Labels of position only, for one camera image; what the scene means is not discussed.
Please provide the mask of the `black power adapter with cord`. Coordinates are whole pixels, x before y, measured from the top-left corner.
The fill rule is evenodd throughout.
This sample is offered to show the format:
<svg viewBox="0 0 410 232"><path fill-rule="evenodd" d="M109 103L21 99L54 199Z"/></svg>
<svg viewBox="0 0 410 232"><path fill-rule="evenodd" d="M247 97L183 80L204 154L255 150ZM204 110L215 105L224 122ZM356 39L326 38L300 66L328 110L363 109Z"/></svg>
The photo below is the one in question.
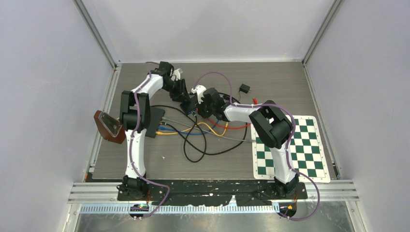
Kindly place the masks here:
<svg viewBox="0 0 410 232"><path fill-rule="evenodd" d="M240 101L241 93L248 94L250 91L251 91L250 86L248 86L246 84L241 84L238 88L238 98L237 98L237 100Z"/></svg>

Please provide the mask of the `plain black network switch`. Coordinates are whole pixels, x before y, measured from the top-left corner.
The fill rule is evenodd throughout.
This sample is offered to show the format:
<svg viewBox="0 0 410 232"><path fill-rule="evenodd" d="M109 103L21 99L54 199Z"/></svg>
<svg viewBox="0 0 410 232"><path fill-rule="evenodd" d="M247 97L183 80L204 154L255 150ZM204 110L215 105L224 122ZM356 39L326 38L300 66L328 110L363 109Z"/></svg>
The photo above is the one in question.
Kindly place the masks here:
<svg viewBox="0 0 410 232"><path fill-rule="evenodd" d="M146 137L155 138L156 132L159 129L160 122L165 115L165 110L157 107L151 106L150 108L151 118L150 124L146 131Z"/></svg>

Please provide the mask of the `black switch with blue ports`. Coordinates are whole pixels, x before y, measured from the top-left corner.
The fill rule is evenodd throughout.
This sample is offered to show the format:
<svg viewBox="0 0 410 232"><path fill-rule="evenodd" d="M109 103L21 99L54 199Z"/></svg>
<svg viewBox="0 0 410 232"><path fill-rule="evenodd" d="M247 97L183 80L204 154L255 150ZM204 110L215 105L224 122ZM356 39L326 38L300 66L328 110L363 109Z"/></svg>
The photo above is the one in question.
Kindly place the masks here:
<svg viewBox="0 0 410 232"><path fill-rule="evenodd" d="M184 115L189 115L192 113L192 111L195 111L197 108L198 102L197 100L195 101L185 101L181 103L179 106L181 110L183 111Z"/></svg>

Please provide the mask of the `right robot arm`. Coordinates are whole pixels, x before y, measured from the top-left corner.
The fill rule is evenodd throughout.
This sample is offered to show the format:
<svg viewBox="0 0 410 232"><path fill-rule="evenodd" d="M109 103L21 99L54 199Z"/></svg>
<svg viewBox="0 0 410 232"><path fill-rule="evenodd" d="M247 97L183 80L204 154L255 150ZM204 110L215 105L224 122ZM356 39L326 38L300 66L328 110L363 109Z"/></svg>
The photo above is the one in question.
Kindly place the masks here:
<svg viewBox="0 0 410 232"><path fill-rule="evenodd" d="M250 123L271 151L278 196L286 199L295 193L299 175L293 169L288 151L295 127L281 107L273 101L259 105L225 101L214 88L202 85L192 88L191 93L197 98L196 107L203 118L214 116L225 122Z"/></svg>

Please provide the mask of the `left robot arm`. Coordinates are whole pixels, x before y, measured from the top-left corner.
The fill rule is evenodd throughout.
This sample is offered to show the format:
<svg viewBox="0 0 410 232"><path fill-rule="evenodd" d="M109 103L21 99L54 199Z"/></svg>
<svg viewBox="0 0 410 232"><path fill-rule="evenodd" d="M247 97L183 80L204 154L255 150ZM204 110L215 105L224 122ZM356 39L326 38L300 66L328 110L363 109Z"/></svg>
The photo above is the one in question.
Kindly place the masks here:
<svg viewBox="0 0 410 232"><path fill-rule="evenodd" d="M191 96L181 71L166 61L148 71L145 80L130 91L123 91L120 102L119 120L127 139L127 168L122 183L117 186L120 194L143 200L148 196L149 185L166 188L164 184L147 180L144 165L144 144L146 131L151 123L150 99L159 90L169 92L170 98L180 103L181 110L188 114L196 107L196 96Z"/></svg>

